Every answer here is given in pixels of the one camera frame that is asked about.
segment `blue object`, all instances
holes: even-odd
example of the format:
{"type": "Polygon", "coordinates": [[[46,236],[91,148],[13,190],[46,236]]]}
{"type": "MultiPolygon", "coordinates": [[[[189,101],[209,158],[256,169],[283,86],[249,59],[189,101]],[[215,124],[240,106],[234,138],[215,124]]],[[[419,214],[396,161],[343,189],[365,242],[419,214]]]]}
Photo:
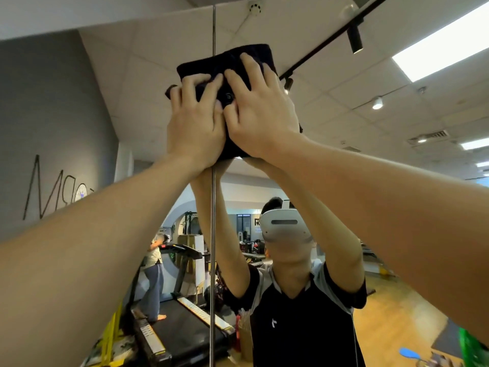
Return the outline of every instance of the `blue object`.
{"type": "Polygon", "coordinates": [[[407,348],[401,348],[399,349],[399,354],[402,355],[403,357],[406,358],[411,358],[411,359],[421,359],[421,356],[416,353],[415,351],[409,350],[407,348]]]}

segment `gray pants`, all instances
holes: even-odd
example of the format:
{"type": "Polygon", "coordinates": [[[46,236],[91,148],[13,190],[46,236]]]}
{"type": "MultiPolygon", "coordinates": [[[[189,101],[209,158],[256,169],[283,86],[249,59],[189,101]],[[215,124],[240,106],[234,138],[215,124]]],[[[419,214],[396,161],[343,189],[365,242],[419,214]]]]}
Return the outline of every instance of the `gray pants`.
{"type": "Polygon", "coordinates": [[[157,263],[144,270],[144,274],[150,281],[150,287],[138,304],[139,309],[147,317],[149,322],[158,319],[159,298],[163,292],[163,264],[157,263]]]}

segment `treadmill belt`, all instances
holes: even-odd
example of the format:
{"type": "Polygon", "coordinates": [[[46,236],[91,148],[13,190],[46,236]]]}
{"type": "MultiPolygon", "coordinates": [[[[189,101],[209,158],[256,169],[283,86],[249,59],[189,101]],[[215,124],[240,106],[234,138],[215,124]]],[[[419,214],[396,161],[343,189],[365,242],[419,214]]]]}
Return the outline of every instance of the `treadmill belt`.
{"type": "MultiPolygon", "coordinates": [[[[173,360],[192,357],[196,352],[209,349],[209,327],[177,300],[162,302],[160,314],[166,319],[153,324],[155,333],[172,355],[173,360]]],[[[226,343],[223,333],[216,327],[216,345],[226,343]]]]}

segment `vr headset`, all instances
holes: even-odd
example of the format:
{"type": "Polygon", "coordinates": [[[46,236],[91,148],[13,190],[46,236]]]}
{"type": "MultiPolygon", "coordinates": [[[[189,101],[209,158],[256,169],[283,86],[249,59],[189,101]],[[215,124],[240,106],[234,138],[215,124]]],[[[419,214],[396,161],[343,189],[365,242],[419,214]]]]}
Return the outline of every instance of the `vr headset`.
{"type": "Polygon", "coordinates": [[[290,208],[290,200],[284,200],[282,208],[269,210],[260,216],[260,227],[266,242],[286,239],[308,243],[313,240],[299,211],[290,208]]]}

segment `track light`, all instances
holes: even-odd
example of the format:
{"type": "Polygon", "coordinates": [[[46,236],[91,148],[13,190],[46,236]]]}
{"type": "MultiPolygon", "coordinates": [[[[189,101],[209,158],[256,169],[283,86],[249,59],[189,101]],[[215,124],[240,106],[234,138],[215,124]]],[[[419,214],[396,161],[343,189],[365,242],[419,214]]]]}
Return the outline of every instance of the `track light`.
{"type": "Polygon", "coordinates": [[[350,27],[346,30],[353,54],[357,54],[359,51],[363,50],[362,39],[360,38],[360,31],[358,30],[358,25],[362,22],[363,19],[353,20],[350,27]]]}
{"type": "Polygon", "coordinates": [[[285,86],[284,86],[284,90],[285,90],[285,94],[289,94],[289,91],[290,91],[290,88],[292,87],[292,84],[294,83],[294,80],[291,79],[290,77],[287,77],[285,79],[285,86]]]}
{"type": "Polygon", "coordinates": [[[374,110],[379,110],[384,106],[384,103],[382,102],[382,97],[377,96],[374,98],[374,105],[372,106],[372,109],[374,110]]]}

